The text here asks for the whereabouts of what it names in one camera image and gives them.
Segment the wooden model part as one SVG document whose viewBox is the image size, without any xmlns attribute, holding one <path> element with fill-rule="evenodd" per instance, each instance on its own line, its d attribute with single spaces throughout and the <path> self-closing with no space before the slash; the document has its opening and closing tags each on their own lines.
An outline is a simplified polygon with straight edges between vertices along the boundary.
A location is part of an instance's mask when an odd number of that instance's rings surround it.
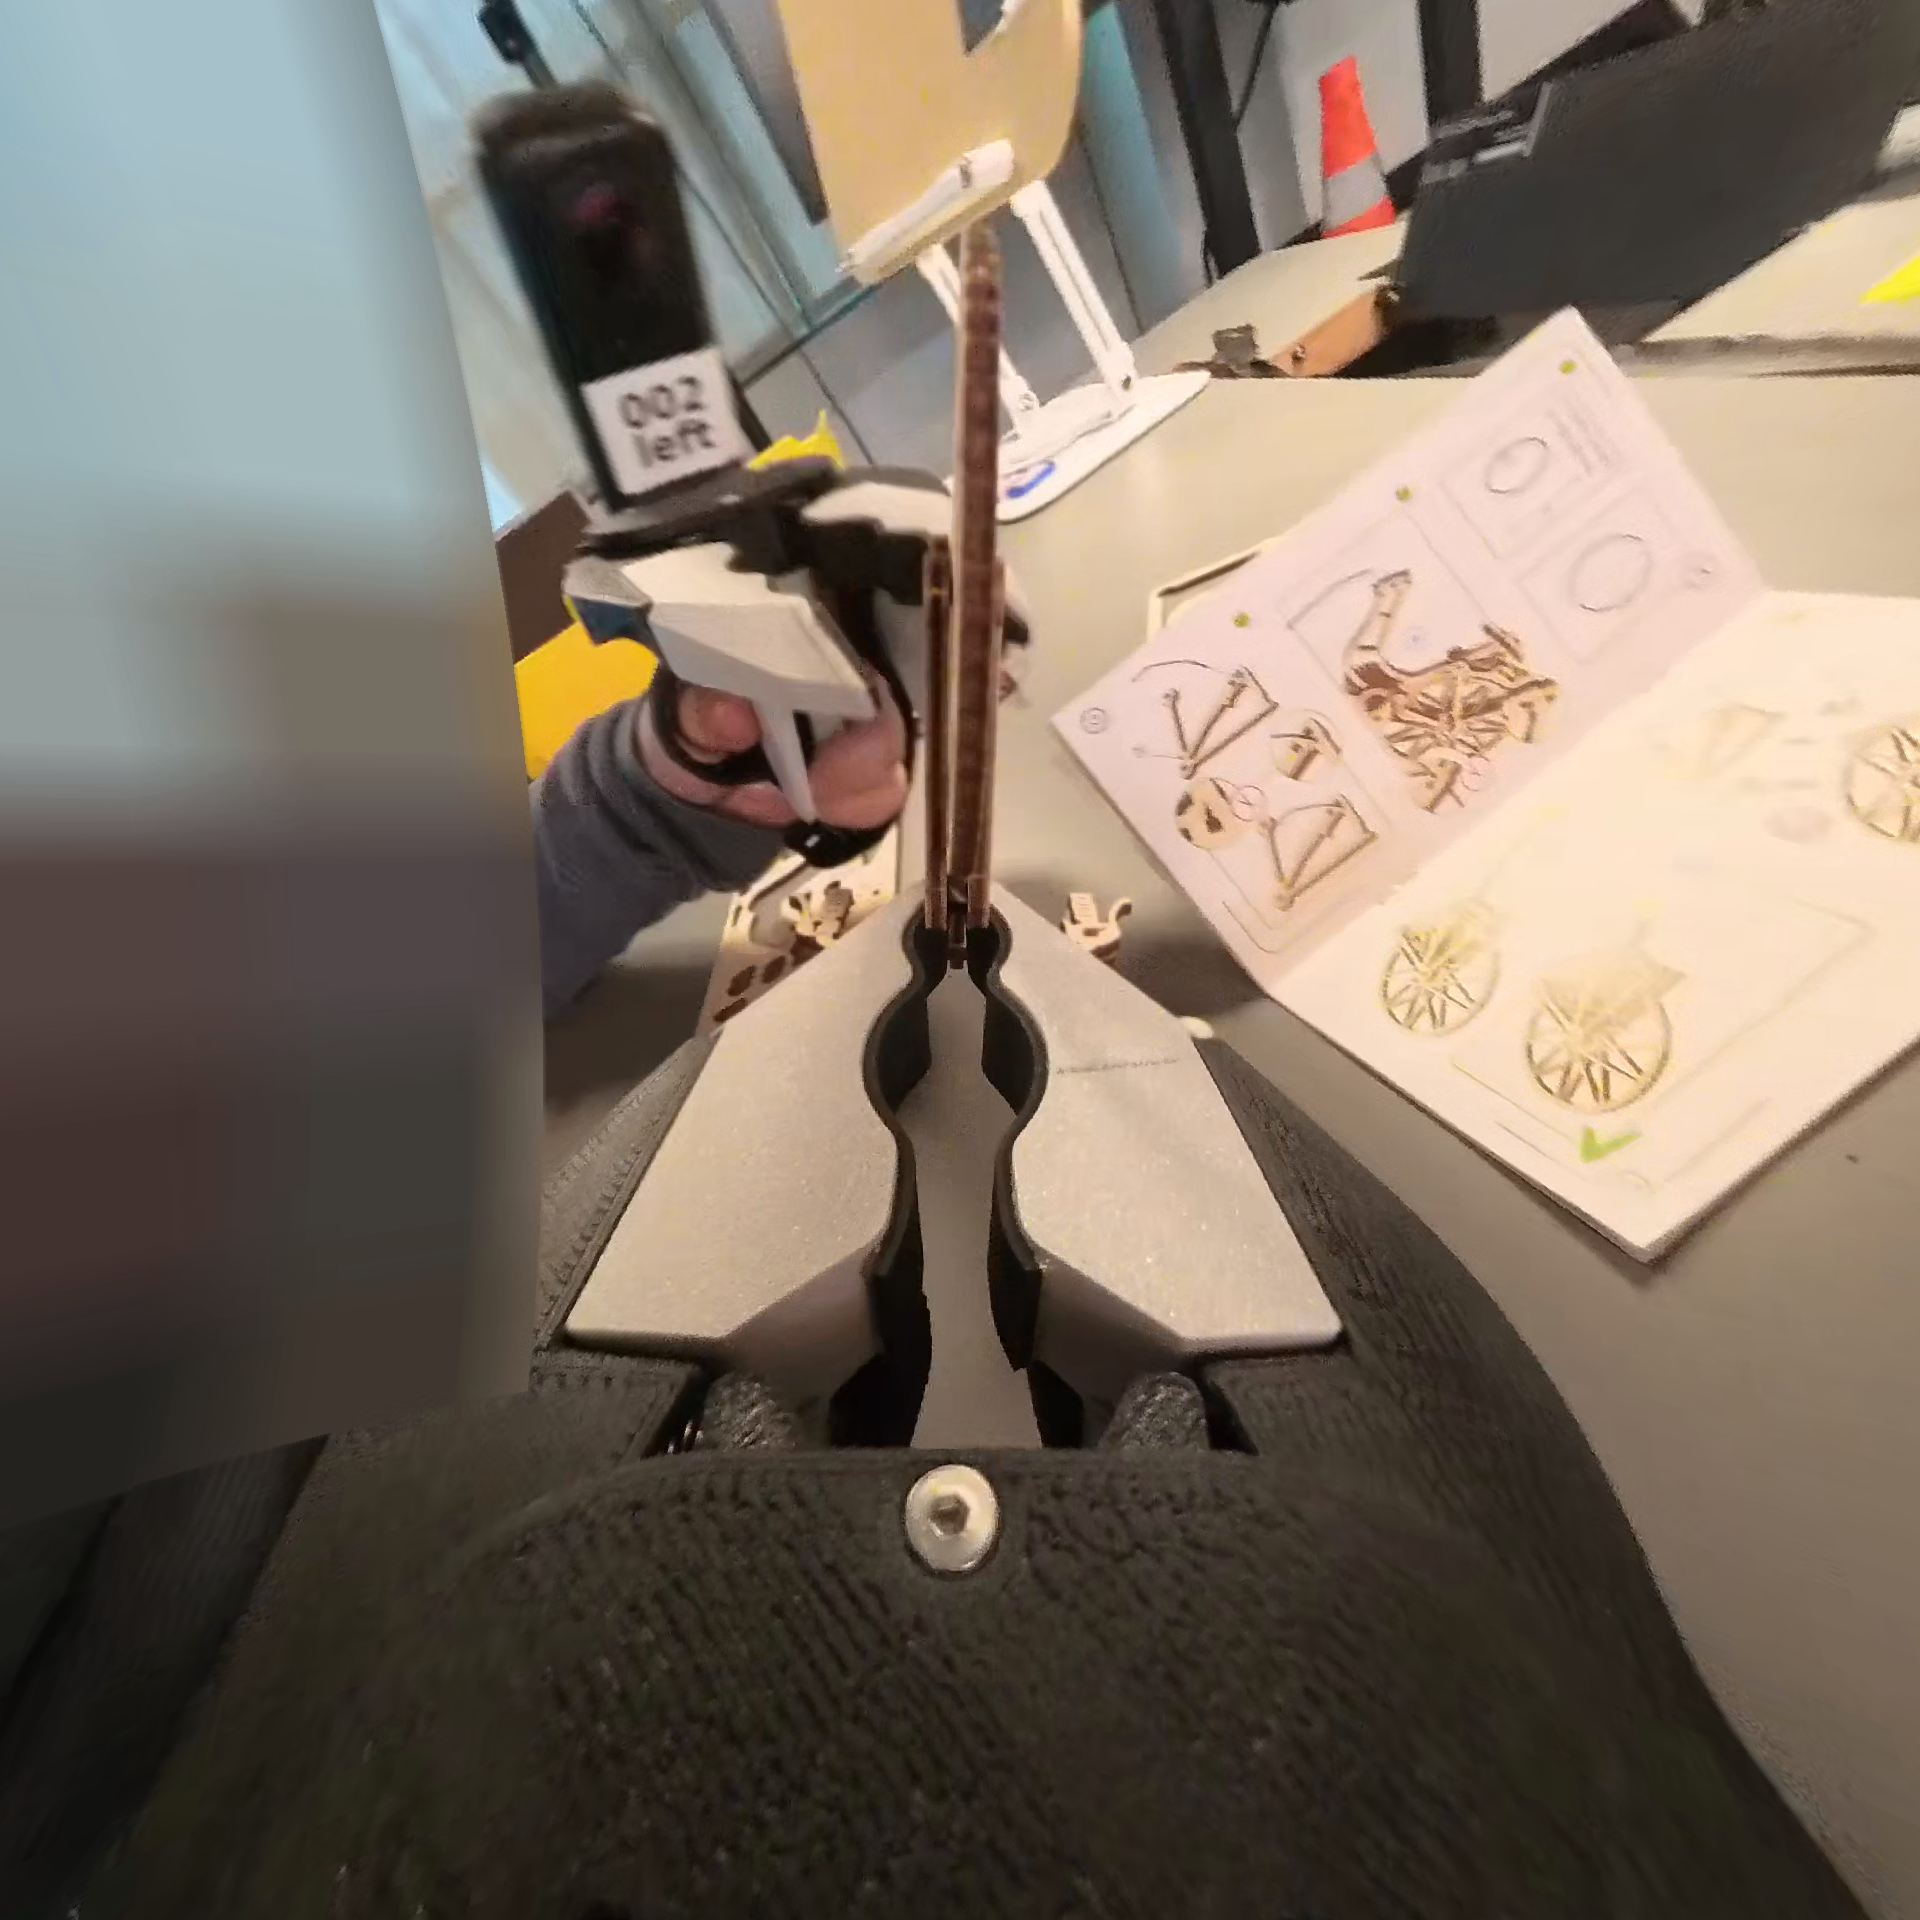
<svg viewBox="0 0 1920 1920">
<path fill-rule="evenodd" d="M 958 250 L 950 530 L 924 560 L 924 929 L 946 968 L 992 924 L 996 724 L 1003 636 L 997 554 L 1001 261 L 977 221 Z"/>
</svg>

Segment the black bag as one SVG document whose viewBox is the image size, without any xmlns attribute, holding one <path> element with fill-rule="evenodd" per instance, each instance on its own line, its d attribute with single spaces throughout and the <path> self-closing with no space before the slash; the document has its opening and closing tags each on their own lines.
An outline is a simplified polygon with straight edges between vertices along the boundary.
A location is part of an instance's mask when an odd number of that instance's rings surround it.
<svg viewBox="0 0 1920 1920">
<path fill-rule="evenodd" d="M 1870 187 L 1916 85 L 1913 3 L 1738 5 L 1432 139 L 1402 325 L 1675 313 Z"/>
</svg>

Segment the orange traffic cone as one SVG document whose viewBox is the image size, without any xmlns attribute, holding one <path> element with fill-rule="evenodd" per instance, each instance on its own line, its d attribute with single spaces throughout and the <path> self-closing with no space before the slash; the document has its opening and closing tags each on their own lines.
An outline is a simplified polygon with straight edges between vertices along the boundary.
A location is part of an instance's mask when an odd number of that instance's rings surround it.
<svg viewBox="0 0 1920 1920">
<path fill-rule="evenodd" d="M 1358 58 L 1332 63 L 1318 79 L 1319 239 L 1391 229 L 1396 209 L 1370 118 Z"/>
</svg>

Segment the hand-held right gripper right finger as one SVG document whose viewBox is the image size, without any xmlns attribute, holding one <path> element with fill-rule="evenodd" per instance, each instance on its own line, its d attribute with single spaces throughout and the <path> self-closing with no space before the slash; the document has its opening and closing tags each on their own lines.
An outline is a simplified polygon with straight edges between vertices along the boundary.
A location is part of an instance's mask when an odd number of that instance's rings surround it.
<svg viewBox="0 0 1920 1920">
<path fill-rule="evenodd" d="M 1199 1041 L 1007 889 L 967 937 L 1010 1115 L 988 1293 L 1013 1367 L 1330 1349 L 1340 1316 Z"/>
</svg>

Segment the person's left hand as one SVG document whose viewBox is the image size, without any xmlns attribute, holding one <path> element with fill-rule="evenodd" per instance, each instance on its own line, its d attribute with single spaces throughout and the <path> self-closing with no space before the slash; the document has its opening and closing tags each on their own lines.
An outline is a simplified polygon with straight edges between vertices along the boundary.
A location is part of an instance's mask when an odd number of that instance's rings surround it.
<svg viewBox="0 0 1920 1920">
<path fill-rule="evenodd" d="M 890 829 L 907 798 L 907 732 L 892 691 L 866 676 L 871 712 L 845 723 L 817 748 L 807 770 L 813 821 L 863 833 Z M 759 748 L 755 709 L 723 691 L 680 687 L 665 704 L 650 697 L 637 723 L 637 755 L 647 777 L 680 804 L 716 821 L 779 837 L 799 821 L 778 785 L 722 785 L 706 768 Z"/>
</svg>

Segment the white instruction booklet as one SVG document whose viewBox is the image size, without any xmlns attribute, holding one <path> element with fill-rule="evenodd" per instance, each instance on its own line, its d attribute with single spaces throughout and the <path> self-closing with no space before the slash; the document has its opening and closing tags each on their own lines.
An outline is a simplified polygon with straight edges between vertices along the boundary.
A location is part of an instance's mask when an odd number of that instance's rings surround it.
<svg viewBox="0 0 1920 1920">
<path fill-rule="evenodd" d="M 1916 601 L 1564 309 L 1061 706 L 1249 982 L 1642 1264 L 1916 1048 Z"/>
</svg>

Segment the person's left forearm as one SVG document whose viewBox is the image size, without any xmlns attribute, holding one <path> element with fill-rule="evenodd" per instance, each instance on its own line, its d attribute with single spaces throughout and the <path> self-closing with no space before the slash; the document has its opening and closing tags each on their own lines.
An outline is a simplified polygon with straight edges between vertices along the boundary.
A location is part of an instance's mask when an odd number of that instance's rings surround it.
<svg viewBox="0 0 1920 1920">
<path fill-rule="evenodd" d="M 661 783 L 651 743 L 641 694 L 592 716 L 529 783 L 542 1021 L 559 1018 L 640 932 L 739 890 L 784 851 L 779 829 Z"/>
</svg>

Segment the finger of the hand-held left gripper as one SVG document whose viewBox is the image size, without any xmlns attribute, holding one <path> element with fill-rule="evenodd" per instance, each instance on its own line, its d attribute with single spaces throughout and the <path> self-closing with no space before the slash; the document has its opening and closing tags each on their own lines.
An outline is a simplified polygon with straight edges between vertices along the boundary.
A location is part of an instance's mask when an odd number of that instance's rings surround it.
<svg viewBox="0 0 1920 1920">
<path fill-rule="evenodd" d="M 871 527 L 884 537 L 947 540 L 947 484 L 917 469 L 844 469 L 799 511 L 809 527 Z"/>
<path fill-rule="evenodd" d="M 919 724 L 927 687 L 932 540 L 853 540 L 853 615 L 906 720 Z"/>
</svg>

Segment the brown wooden model piece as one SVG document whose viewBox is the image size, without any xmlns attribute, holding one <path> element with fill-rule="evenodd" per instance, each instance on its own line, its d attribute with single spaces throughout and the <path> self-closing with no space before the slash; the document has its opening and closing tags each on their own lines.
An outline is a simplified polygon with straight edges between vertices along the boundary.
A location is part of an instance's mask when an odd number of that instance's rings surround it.
<svg viewBox="0 0 1920 1920">
<path fill-rule="evenodd" d="M 1274 350 L 1261 350 L 1249 322 L 1218 328 L 1206 358 L 1177 362 L 1172 371 L 1203 373 L 1215 381 L 1342 377 L 1387 341 L 1400 306 L 1397 289 L 1373 286 Z"/>
</svg>

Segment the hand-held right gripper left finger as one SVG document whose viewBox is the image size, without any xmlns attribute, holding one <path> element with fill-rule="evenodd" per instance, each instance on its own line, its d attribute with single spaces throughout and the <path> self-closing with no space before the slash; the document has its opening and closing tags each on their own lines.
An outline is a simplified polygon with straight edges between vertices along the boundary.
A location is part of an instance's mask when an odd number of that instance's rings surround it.
<svg viewBox="0 0 1920 1920">
<path fill-rule="evenodd" d="M 913 980 L 917 907 L 875 908 L 713 1037 L 563 1321 L 597 1351 L 873 1358 L 867 1268 L 899 1150 L 866 1047 Z"/>
</svg>

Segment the white stand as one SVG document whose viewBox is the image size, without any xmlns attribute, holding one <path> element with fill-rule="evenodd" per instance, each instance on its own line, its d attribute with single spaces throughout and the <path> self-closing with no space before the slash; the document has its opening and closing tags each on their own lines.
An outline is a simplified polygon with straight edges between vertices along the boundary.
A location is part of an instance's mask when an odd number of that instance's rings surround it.
<svg viewBox="0 0 1920 1920">
<path fill-rule="evenodd" d="M 962 256 L 933 247 L 917 256 L 955 330 L 960 413 L 950 493 L 962 499 L 974 480 L 989 479 L 999 525 L 1058 505 L 1210 382 L 1206 371 L 1140 373 L 1044 181 L 1019 187 L 1011 213 L 1089 358 L 1086 385 L 1041 400 L 1003 349 L 997 263 L 984 222 L 966 232 Z"/>
</svg>

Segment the yellow object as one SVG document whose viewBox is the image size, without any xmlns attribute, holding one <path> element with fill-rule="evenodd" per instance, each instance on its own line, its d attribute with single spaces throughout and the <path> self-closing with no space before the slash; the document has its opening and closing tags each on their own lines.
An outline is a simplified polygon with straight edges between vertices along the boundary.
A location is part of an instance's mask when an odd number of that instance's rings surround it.
<svg viewBox="0 0 1920 1920">
<path fill-rule="evenodd" d="M 571 621 L 513 663 L 528 783 L 535 783 L 589 720 L 646 694 L 659 669 L 631 638 L 592 640 Z"/>
</svg>

